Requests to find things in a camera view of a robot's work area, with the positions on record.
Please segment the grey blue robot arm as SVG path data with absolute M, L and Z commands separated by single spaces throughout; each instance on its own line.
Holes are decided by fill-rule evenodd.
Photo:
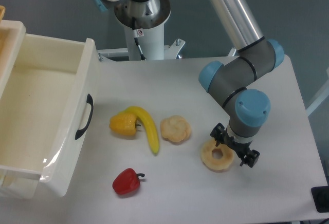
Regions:
M 142 45 L 138 30 L 160 25 L 170 14 L 167 0 L 95 0 L 100 9 L 115 8 L 116 18 L 131 30 L 127 37 L 130 60 L 150 60 L 151 45 Z M 234 150 L 241 163 L 253 167 L 259 152 L 250 144 L 270 112 L 270 100 L 248 85 L 278 67 L 284 60 L 282 46 L 266 40 L 245 0 L 211 0 L 235 49 L 237 58 L 227 65 L 214 61 L 200 72 L 204 90 L 229 115 L 227 126 L 211 132 L 216 144 Z

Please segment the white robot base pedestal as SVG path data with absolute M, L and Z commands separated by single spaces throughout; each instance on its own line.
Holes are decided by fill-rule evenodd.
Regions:
M 99 60 L 128 57 L 130 61 L 180 59 L 186 41 L 165 45 L 165 23 L 171 15 L 169 0 L 127 0 L 114 7 L 124 29 L 126 48 L 98 50 Z

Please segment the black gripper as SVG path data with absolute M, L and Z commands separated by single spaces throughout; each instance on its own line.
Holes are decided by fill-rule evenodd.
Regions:
M 249 167 L 254 167 L 257 163 L 260 152 L 249 149 L 251 144 L 250 141 L 247 143 L 240 143 L 236 137 L 229 136 L 229 133 L 225 130 L 221 123 L 218 123 L 213 128 L 210 136 L 215 140 L 215 146 L 225 144 L 230 149 L 234 150 L 238 157 L 241 159 L 240 166 L 247 165 Z

